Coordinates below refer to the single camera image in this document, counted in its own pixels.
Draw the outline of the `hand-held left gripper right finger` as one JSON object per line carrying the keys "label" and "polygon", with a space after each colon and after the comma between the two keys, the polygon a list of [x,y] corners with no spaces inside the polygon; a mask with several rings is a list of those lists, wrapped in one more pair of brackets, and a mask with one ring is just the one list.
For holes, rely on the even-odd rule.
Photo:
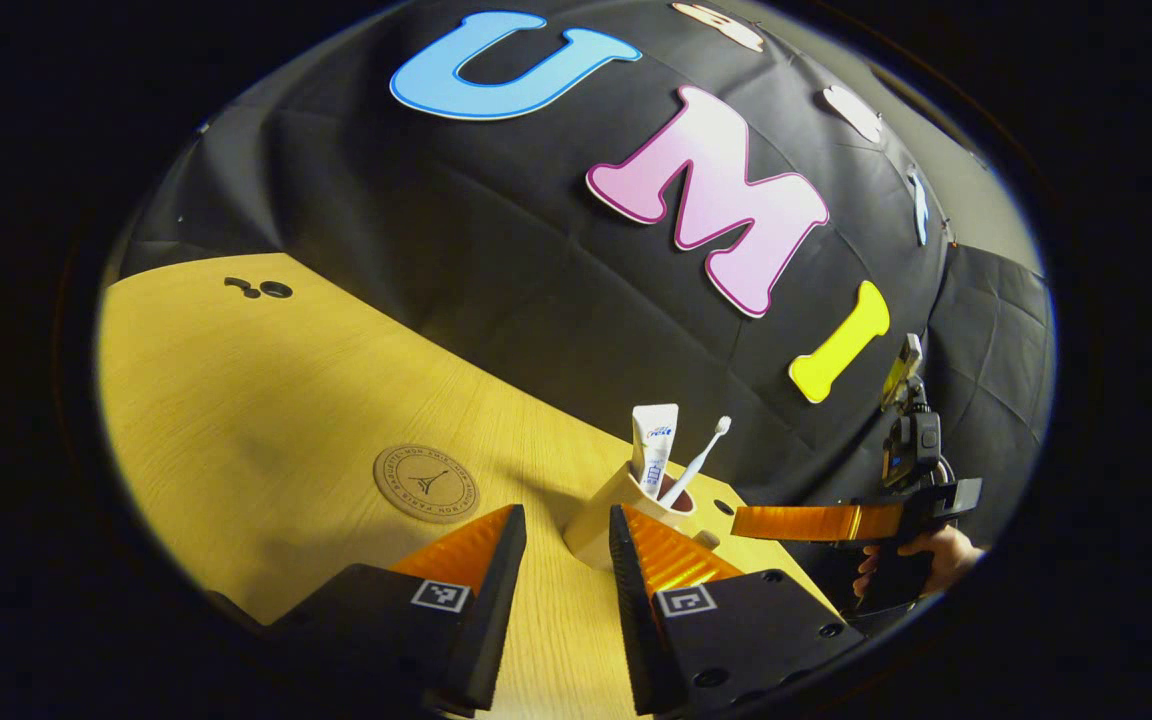
{"label": "hand-held left gripper right finger", "polygon": [[867,643],[786,571],[741,570],[626,503],[608,547],[637,714],[791,717],[794,694]]}

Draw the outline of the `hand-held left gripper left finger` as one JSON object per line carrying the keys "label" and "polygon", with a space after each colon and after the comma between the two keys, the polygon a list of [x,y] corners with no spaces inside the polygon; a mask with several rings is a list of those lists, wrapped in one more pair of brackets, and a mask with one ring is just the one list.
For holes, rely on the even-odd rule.
{"label": "hand-held left gripper left finger", "polygon": [[349,564],[266,629],[338,717],[472,717],[493,705],[526,548],[518,503],[391,566]]}

